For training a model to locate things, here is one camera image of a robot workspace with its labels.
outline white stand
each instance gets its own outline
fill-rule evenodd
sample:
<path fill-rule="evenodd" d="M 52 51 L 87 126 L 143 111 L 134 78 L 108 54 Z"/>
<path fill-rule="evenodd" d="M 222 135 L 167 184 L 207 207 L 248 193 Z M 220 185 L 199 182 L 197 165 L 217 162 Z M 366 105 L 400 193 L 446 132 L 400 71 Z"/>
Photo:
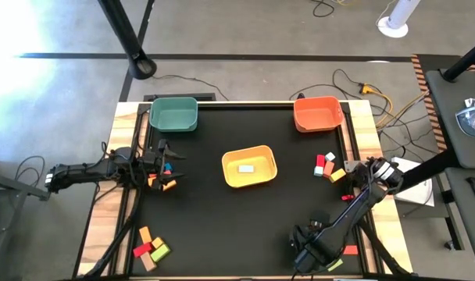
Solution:
<path fill-rule="evenodd" d="M 381 18 L 378 21 L 378 29 L 382 34 L 388 37 L 392 38 L 401 38 L 407 35 L 409 29 L 408 25 L 404 23 L 403 26 L 397 28 L 397 29 L 392 29 L 391 27 L 388 26 L 388 16 L 385 16 L 384 18 Z"/>
<path fill-rule="evenodd" d="M 390 16 L 378 21 L 378 29 L 382 34 L 392 38 L 407 35 L 409 29 L 406 21 L 413 13 L 420 0 L 399 0 Z"/>

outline yellow bowl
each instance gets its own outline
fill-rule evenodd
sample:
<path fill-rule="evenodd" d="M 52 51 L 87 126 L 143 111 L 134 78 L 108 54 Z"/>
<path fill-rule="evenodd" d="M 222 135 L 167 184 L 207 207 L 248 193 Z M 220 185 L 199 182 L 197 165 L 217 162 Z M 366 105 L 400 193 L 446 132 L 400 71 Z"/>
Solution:
<path fill-rule="evenodd" d="M 253 173 L 240 173 L 240 165 L 253 165 Z M 229 151 L 222 157 L 223 176 L 233 188 L 265 183 L 277 175 L 272 149 L 266 145 Z"/>

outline gray floor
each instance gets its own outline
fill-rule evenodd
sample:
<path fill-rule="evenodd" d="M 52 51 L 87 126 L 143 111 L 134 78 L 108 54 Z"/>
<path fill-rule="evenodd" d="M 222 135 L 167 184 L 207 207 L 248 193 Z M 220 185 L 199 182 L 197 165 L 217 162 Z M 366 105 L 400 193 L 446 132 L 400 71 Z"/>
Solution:
<path fill-rule="evenodd" d="M 146 3 L 123 0 L 135 30 Z M 387 3 L 359 0 L 318 19 L 312 16 L 314 4 L 307 0 L 157 0 L 144 47 L 148 53 L 409 56 L 461 55 L 475 45 L 475 0 L 423 0 L 409 20 L 408 36 L 397 40 L 382 36 L 374 26 Z M 15 16 L 0 15 L 0 27 L 7 26 L 0 37 L 9 43 L 9 48 L 0 47 L 2 54 L 122 51 L 95 1 L 22 1 L 20 7 Z M 0 4 L 2 8 L 10 7 Z M 303 87 L 330 83 L 337 68 L 353 80 L 378 86 L 397 109 L 420 92 L 412 64 L 404 62 L 161 61 L 158 65 L 156 76 L 197 77 L 218 86 L 231 100 L 285 100 Z M 14 70 L 15 76 L 7 74 Z M 125 60 L 0 59 L 0 173 L 14 176 L 18 163 L 30 155 L 43 155 L 47 168 L 97 159 L 100 142 L 109 137 L 126 71 Z M 342 75 L 337 84 L 357 94 Z M 145 94 L 185 92 L 215 90 L 178 79 L 135 80 L 128 101 L 141 101 Z M 342 98 L 327 87 L 304 93 Z M 376 97 L 369 99 L 383 104 Z M 403 120 L 425 114 L 420 103 Z M 430 129 L 430 122 L 421 119 L 410 129 L 412 137 L 418 137 Z M 387 132 L 402 144 L 408 142 L 403 127 Z M 417 142 L 436 149 L 431 133 Z M 383 150 L 397 146 L 382 137 Z M 409 150 L 421 158 L 432 156 L 419 148 Z M 410 153 L 405 158 L 418 160 Z M 69 277 L 92 193 L 92 186 L 81 185 L 46 203 L 27 200 L 10 244 L 12 272 L 24 280 Z M 467 251 L 448 253 L 442 248 L 448 239 L 442 220 L 406 219 L 402 226 L 413 268 L 420 275 L 475 279 L 475 258 L 465 233 Z"/>

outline teal bowl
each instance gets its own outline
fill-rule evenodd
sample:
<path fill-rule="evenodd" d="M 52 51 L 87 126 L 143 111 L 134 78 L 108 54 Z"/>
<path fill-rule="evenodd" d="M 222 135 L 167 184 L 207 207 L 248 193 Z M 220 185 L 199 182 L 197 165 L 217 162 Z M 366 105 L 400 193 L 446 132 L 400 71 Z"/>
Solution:
<path fill-rule="evenodd" d="M 198 102 L 195 98 L 157 98 L 149 123 L 160 132 L 191 132 L 198 125 Z"/>

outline plastic bin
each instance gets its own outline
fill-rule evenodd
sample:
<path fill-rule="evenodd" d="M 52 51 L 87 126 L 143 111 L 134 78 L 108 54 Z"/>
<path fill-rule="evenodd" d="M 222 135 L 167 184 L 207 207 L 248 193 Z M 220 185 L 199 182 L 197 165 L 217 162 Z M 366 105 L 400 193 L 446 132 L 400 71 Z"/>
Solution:
<path fill-rule="evenodd" d="M 195 98 L 157 98 L 149 123 L 160 132 L 193 131 L 198 125 L 198 102 Z"/>
<path fill-rule="evenodd" d="M 240 173 L 240 165 L 253 165 L 253 173 Z M 266 145 L 229 151 L 222 157 L 223 176 L 233 188 L 265 183 L 277 175 L 272 149 Z"/>
<path fill-rule="evenodd" d="M 293 104 L 295 126 L 301 133 L 332 130 L 344 119 L 335 97 L 301 98 Z"/>

